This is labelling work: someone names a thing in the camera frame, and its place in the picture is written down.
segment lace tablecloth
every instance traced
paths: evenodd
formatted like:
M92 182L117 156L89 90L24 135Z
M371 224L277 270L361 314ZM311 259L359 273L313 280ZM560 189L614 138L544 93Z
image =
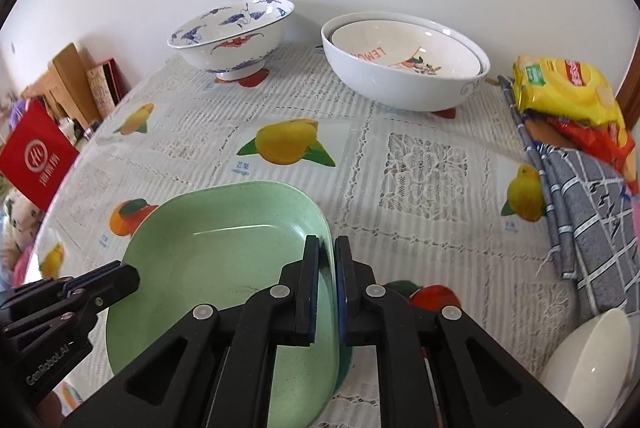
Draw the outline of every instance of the lace tablecloth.
M465 311L539 375L574 325L575 296L548 261L545 219L500 215L506 187L526 162L500 89L482 83L455 119L443 119L357 95L318 46L281 46L267 68L253 88L217 84L174 56L135 87L65 179L36 242L39 260L57 243L65 252L60 275L121 259L129 236L118 236L110 219L122 202L159 205L209 186L278 180L318 203L334 236L350 237L354 258L380 283L451 287ZM144 126L125 127L143 106L151 109ZM335 167L237 155L265 124L299 118L319 123ZM83 397L112 376L105 325L99 318L94 351L70 376ZM379 414L375 351L360 348L314 426L373 427Z

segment yellow wet wipes package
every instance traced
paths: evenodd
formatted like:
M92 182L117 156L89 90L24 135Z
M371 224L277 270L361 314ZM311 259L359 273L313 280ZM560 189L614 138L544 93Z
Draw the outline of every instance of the yellow wet wipes package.
M566 59L520 56L513 64L513 94L519 112L526 109L602 126L625 121L609 83L592 64Z

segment plaid cloth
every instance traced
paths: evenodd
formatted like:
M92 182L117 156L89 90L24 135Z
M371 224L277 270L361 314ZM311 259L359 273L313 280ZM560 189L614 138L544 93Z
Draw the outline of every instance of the plaid cloth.
M579 322L614 307L637 313L640 264L624 178L581 151L534 144L515 108L511 81L502 76L499 80L542 180L550 255L561 278L577 281Z

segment green plastic dish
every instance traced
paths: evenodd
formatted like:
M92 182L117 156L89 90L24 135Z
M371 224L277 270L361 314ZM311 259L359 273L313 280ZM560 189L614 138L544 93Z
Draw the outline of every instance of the green plastic dish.
M225 309L276 284L282 266L302 258L308 234L320 238L330 261L320 268L316 341L311 347L278 347L268 417L272 428L308 427L338 382L334 251L322 211L282 183L255 181L180 195L140 225L123 258L138 269L140 289L108 313L107 354L114 373L199 303Z

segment green label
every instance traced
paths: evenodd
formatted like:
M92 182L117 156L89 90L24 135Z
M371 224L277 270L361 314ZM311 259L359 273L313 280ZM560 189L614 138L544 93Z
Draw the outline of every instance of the green label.
M536 86L545 86L545 77L542 75L542 69L538 64L530 64L525 66L524 70L527 72L527 78L529 78L529 84Z

